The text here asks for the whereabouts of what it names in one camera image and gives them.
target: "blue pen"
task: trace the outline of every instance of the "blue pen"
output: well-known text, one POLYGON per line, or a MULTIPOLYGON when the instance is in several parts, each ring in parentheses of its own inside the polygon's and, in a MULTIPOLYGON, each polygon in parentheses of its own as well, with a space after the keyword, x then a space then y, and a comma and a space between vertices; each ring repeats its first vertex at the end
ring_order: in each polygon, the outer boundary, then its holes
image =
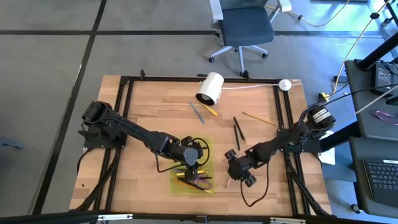
POLYGON ((191 104, 191 107, 192 107, 192 109, 194 110, 194 112, 198 115, 199 119, 200 119, 201 122, 204 124, 204 123, 205 123, 205 120, 200 116, 200 114, 199 114, 199 112, 197 111, 197 109, 195 108, 195 106, 194 106, 192 103, 190 103, 190 104, 191 104))

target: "chair armrest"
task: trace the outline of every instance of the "chair armrest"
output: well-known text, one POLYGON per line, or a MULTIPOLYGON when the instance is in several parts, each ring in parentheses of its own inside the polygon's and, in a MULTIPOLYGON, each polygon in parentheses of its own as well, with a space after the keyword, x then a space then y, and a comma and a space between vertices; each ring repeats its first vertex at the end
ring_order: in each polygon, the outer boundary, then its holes
POLYGON ((289 0, 277 0, 277 2, 281 12, 287 12, 292 10, 292 5, 289 0))
POLYGON ((220 0, 209 0, 212 23, 223 20, 223 10, 221 9, 220 0))

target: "wooden table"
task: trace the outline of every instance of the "wooden table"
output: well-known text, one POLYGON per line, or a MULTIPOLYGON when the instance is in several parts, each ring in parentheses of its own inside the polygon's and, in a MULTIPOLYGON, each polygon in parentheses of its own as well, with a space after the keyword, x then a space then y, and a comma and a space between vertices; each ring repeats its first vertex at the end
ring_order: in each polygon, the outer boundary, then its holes
MULTIPOLYGON (((114 105, 118 92, 120 76, 104 76, 98 100, 114 105)), ((248 86, 249 83, 224 83, 224 87, 248 86)), ((274 92, 271 86, 244 90, 223 90, 220 101, 212 115, 195 99, 199 88, 196 82, 134 82, 129 116, 133 122, 148 130, 163 131, 174 136, 200 135, 212 138, 214 144, 215 193, 211 195, 171 195, 169 174, 156 171, 155 159, 143 143, 127 137, 122 150, 111 211, 129 213, 167 213, 167 214, 207 214, 207 215, 260 215, 292 216, 287 176, 283 154, 278 152, 269 167, 269 191, 267 196, 255 206, 247 207, 239 189, 239 181, 229 179, 224 153, 236 148, 233 130, 233 116, 237 118, 246 138, 241 140, 241 149, 246 150, 258 142, 269 141, 276 136, 277 113, 274 92), (190 107, 192 102, 205 119, 202 124, 190 107), (248 117, 242 112, 255 114, 275 123, 275 126, 248 117)), ((125 86, 120 111, 123 111, 127 92, 125 86)), ((287 124, 282 93, 280 93, 284 122, 287 124)), ((294 121, 307 108, 303 88, 294 86, 289 91, 294 121)), ((104 149, 94 149, 81 162, 70 208, 76 208, 89 195, 98 181, 104 149)), ((305 183, 314 198, 327 212, 331 212, 320 163, 312 154, 302 154, 305 183)), ((170 165, 161 158, 160 168, 170 165)), ((244 185, 244 194, 251 203, 259 198, 266 188, 266 167, 252 169, 257 183, 251 188, 244 185)), ((104 207, 108 186, 101 200, 104 207)), ((303 212, 298 187, 295 188, 297 204, 303 212)))

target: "keyboard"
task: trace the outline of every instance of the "keyboard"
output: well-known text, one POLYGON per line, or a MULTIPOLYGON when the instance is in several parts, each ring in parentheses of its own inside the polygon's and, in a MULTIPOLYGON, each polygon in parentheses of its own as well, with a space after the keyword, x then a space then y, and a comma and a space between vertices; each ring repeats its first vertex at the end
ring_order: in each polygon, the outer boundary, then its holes
POLYGON ((373 199, 398 207, 398 161, 366 159, 364 166, 373 199))

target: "white round object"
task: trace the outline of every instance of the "white round object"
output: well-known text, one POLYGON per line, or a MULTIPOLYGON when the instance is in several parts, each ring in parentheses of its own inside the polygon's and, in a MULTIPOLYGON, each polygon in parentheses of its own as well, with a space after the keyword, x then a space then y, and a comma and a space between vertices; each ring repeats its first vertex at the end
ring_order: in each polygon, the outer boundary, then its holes
POLYGON ((292 83, 289 80, 284 79, 279 82, 279 88, 283 91, 288 91, 291 87, 292 83))
POLYGON ((220 99, 223 83, 224 78, 220 74, 210 72, 200 85, 200 89, 196 94, 197 100, 205 105, 213 106, 220 99))

